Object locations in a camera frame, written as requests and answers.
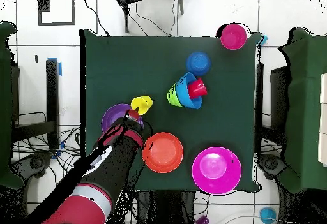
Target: red plate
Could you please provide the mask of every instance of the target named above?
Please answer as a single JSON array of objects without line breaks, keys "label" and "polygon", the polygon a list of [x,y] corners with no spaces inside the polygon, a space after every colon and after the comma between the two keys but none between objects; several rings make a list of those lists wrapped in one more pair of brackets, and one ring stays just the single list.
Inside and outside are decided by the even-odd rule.
[{"label": "red plate", "polygon": [[172,172],[183,159],[183,146],[174,135],[157,133],[146,140],[142,158],[154,172]]}]

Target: floor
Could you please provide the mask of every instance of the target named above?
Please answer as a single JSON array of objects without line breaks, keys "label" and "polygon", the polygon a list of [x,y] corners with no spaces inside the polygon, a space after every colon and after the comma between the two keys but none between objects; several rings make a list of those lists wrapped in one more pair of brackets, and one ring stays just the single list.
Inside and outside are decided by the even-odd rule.
[{"label": "floor", "polygon": [[[327,9],[325,0],[183,0],[184,15],[178,14],[177,0],[144,0],[130,6],[130,15],[141,28],[129,18],[129,34],[125,33],[123,12],[116,0],[86,0],[89,7],[98,13],[101,25],[113,36],[165,36],[149,20],[167,34],[174,36],[211,36],[217,29],[230,22],[248,26],[251,32],[260,31],[268,40],[261,48],[261,62],[264,63],[264,124],[270,124],[271,91],[270,72],[286,65],[277,47],[285,44],[288,32],[293,27],[306,27],[315,34],[327,33]],[[42,13],[42,22],[72,21],[71,0],[50,0],[51,12]],[[59,123],[61,140],[67,138],[68,130],[80,124],[80,38],[79,29],[92,29],[105,35],[96,15],[86,7],[84,0],[75,0],[74,26],[39,26],[37,0],[0,0],[0,20],[13,22],[18,31],[9,40],[14,59],[20,67],[19,112],[46,112],[45,60],[58,58],[62,62],[62,76],[59,76]],[[42,121],[42,114],[20,117],[20,123]],[[56,174],[56,182],[63,177],[59,162],[63,164],[70,156],[74,162],[78,158],[78,145],[73,137],[67,140],[68,151],[61,159],[53,159],[51,167]],[[31,140],[34,148],[45,148],[42,139]],[[15,144],[13,161],[31,152],[24,142]],[[32,179],[28,193],[28,207],[32,211],[54,189],[54,173],[47,169],[40,179]],[[273,181],[264,178],[258,169],[257,180],[262,185],[258,193],[234,192],[228,196],[209,196],[197,193],[195,218],[208,213],[209,224],[263,224],[259,211],[272,207],[278,214],[278,190]],[[204,211],[209,199],[209,209]]]}]

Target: green table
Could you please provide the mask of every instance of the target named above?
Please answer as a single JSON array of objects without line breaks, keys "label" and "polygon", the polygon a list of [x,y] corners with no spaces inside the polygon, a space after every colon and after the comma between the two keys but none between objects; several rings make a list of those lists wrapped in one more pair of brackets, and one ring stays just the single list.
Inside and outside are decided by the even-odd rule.
[{"label": "green table", "polygon": [[280,48],[290,67],[289,111],[285,125],[286,168],[279,181],[292,193],[305,188],[327,190],[327,168],[318,162],[321,74],[327,73],[327,38],[302,28]]},{"label": "green table", "polygon": [[[101,37],[88,30],[86,38],[86,153],[102,134],[105,111],[118,103],[149,95],[151,109],[143,115],[155,133],[169,132],[183,144],[181,165],[168,174],[145,168],[138,190],[199,190],[192,179],[195,157],[205,148],[222,146],[240,159],[242,176],[236,190],[257,191],[253,182],[255,48],[254,33],[237,51],[225,49],[217,38]],[[186,73],[186,59],[206,52],[211,69],[202,79],[208,95],[199,110],[179,108],[167,101],[167,91]],[[132,166],[142,166],[141,153]]]}]

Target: pink bowl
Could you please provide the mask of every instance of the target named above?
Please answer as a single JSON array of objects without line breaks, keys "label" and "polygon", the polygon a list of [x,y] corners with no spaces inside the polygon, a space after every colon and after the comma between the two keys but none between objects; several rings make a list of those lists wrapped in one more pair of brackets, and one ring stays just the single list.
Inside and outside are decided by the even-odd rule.
[{"label": "pink bowl", "polygon": [[240,49],[247,41],[247,32],[238,24],[229,24],[222,30],[220,41],[227,49]]},{"label": "pink bowl", "polygon": [[209,194],[225,194],[241,179],[238,157],[223,147],[210,147],[197,155],[192,166],[195,184]]}]

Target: purple plate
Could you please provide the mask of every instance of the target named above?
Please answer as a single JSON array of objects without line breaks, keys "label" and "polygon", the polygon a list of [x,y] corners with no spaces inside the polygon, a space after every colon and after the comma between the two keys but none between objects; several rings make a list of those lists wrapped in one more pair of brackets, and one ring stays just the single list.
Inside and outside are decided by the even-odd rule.
[{"label": "purple plate", "polygon": [[[102,132],[106,132],[108,128],[111,127],[111,125],[114,123],[115,120],[117,120],[120,117],[123,117],[126,114],[127,110],[131,110],[131,106],[129,104],[117,104],[109,108],[105,115],[102,117]],[[140,116],[140,119],[138,120],[139,124],[143,126],[143,120]]]},{"label": "purple plate", "polygon": [[210,147],[195,158],[192,177],[206,193],[225,194],[238,185],[241,163],[232,151],[223,147]]}]

